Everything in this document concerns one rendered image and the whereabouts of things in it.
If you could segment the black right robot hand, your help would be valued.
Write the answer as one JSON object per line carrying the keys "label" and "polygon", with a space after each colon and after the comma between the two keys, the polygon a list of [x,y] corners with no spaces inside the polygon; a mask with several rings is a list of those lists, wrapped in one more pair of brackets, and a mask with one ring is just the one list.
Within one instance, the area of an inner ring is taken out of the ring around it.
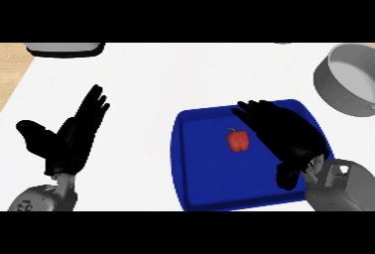
{"label": "black right robot hand", "polygon": [[275,182],[280,189],[290,191],[296,186],[298,174],[307,169],[320,169],[329,151],[324,138],[307,120],[287,108],[265,100],[237,102],[231,112],[255,132],[258,139],[277,157]]}

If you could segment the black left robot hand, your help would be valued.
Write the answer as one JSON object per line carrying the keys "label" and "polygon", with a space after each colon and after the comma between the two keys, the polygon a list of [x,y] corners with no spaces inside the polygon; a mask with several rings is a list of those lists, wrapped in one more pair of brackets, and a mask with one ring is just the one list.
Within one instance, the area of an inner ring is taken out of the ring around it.
{"label": "black left robot hand", "polygon": [[75,175],[84,168],[94,143],[94,134],[109,109],[95,84],[84,98],[76,114],[69,117],[57,132],[30,120],[16,124],[26,150],[45,160],[44,174]]}

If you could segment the red bell pepper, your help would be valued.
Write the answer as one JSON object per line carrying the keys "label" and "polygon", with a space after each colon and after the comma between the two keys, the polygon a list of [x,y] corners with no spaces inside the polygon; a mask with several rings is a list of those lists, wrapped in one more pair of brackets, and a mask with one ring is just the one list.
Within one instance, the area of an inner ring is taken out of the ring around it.
{"label": "red bell pepper", "polygon": [[244,152],[249,149],[249,135],[244,130],[228,128],[227,144],[233,152]]}

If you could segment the blue plastic tray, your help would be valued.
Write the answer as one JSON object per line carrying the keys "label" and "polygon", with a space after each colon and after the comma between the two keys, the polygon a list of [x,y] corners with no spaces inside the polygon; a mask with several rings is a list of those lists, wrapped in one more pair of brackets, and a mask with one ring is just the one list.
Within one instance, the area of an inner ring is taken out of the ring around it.
{"label": "blue plastic tray", "polygon": [[[185,211],[234,210],[304,200],[304,182],[293,190],[275,183],[277,157],[249,127],[219,106],[184,110],[177,114],[169,161],[175,193]],[[244,130],[249,149],[233,152],[228,128]]]}

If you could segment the grey metal pot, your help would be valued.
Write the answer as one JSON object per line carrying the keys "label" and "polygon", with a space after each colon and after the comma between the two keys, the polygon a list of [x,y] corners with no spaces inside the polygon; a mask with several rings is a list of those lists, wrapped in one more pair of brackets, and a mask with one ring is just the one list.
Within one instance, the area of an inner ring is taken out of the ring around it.
{"label": "grey metal pot", "polygon": [[312,86],[336,111],[354,117],[375,116],[375,48],[336,45],[312,71]]}

